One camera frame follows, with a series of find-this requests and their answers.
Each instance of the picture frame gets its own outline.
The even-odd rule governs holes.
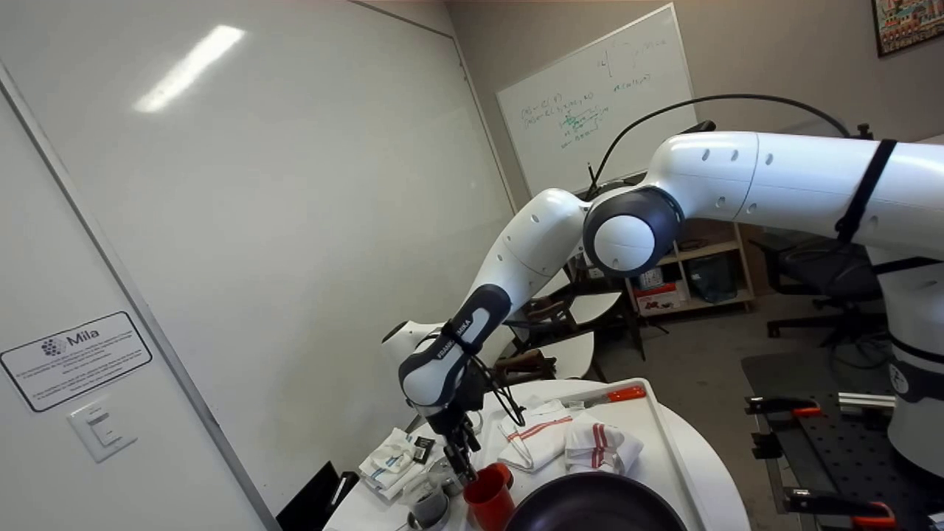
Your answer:
[[[879,56],[944,34],[944,0],[872,0]]]

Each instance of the whiteboard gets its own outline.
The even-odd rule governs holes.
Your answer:
[[[674,2],[500,92],[531,192],[587,189],[587,164],[600,164],[624,126],[687,98]],[[619,142],[600,182],[646,171],[656,146],[695,124],[696,112],[684,105],[639,126]]]
[[[413,415],[381,335],[448,319],[512,219],[454,40],[339,0],[0,9],[3,62],[268,508],[358,466]],[[136,112],[217,24],[240,48]]]

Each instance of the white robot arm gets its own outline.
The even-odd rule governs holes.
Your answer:
[[[593,204],[541,192],[491,247],[463,307],[442,328],[404,323],[383,341],[409,400],[448,438],[469,478],[466,405],[479,346],[581,244],[608,275],[661,260],[684,219],[791,226],[863,241],[884,278],[903,391],[892,441],[944,474],[944,146],[764,133],[692,133],[659,146],[640,186]]]

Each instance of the sign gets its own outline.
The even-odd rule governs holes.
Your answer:
[[[128,313],[37,338],[0,354],[37,413],[115,381],[155,357]]]

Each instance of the gray wall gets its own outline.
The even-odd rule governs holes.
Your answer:
[[[664,0],[537,2],[453,0],[453,24],[488,108],[518,199],[528,198],[497,92],[534,74]],[[676,0],[695,92],[771,92],[867,121],[876,136],[923,138],[944,130],[944,37],[876,56],[866,0]],[[714,104],[724,126],[810,126],[791,108]]]

